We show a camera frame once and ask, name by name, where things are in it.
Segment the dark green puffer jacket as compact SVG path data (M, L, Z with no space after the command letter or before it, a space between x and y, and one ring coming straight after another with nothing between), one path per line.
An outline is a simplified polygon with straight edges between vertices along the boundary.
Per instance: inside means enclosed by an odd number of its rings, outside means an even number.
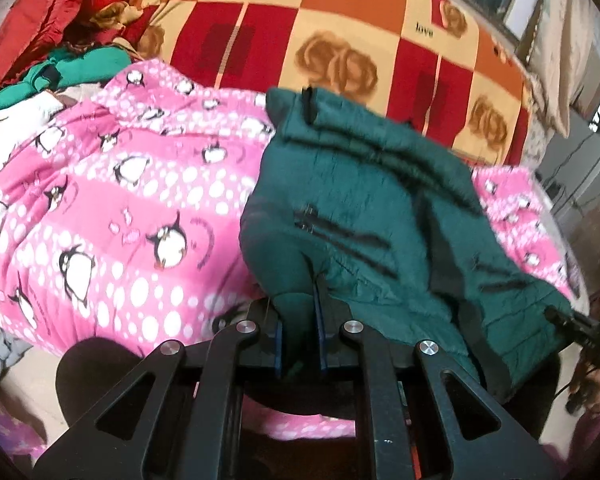
M320 88L268 90L265 111L274 133L239 245L291 366L317 281L386 338L435 341L498 400L565 347L545 312L569 301L506 255L459 158Z

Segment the red crumpled clothes pile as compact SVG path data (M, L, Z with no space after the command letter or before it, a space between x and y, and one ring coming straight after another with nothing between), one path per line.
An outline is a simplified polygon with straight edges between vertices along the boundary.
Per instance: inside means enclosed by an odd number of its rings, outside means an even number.
M142 15L131 0L0 0L0 91L53 50L110 44Z

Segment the grey cabinet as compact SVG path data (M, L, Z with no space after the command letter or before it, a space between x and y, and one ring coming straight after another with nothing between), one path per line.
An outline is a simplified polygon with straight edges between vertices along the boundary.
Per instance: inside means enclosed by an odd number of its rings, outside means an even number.
M600 202L600 116L590 124L573 108L568 138L556 134L535 171L565 235Z

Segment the pink penguin quilt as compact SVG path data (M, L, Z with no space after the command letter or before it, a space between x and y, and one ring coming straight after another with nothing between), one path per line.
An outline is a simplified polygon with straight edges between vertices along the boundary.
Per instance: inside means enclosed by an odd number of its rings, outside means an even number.
M239 245L274 133L267 93L140 62L18 146L0 170L0 327L61 353L100 337L144 356L212 338L258 298L279 315ZM505 182L469 168L486 214ZM251 397L253 428L280 440L353 429L314 318L298 366L282 329L282 380Z

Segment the beige curtain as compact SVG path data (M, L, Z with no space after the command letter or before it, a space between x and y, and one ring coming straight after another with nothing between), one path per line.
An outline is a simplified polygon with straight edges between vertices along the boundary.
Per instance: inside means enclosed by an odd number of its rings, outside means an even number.
M543 125L564 138L600 86L600 10L593 0L542 0L527 70Z

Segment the white fuzzy garment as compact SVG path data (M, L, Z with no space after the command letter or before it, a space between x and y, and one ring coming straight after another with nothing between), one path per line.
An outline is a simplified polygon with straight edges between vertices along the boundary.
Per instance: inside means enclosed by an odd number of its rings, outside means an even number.
M18 146L40 132L65 107L53 93L45 91L0 110L0 170Z

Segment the teal green garment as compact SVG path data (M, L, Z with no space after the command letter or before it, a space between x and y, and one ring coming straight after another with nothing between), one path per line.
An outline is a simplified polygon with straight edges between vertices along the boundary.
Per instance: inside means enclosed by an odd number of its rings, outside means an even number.
M0 90L0 110L50 90L64 90L78 84L107 82L131 64L130 56L117 47L100 47L84 54L60 48L35 64L14 84Z

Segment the red orange rose blanket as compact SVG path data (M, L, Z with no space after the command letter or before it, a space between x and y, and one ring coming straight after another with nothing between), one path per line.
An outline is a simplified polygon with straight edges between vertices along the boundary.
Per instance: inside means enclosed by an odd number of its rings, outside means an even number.
M515 57L453 0L130 0L142 45L194 81L321 87L474 164L517 165L531 118Z

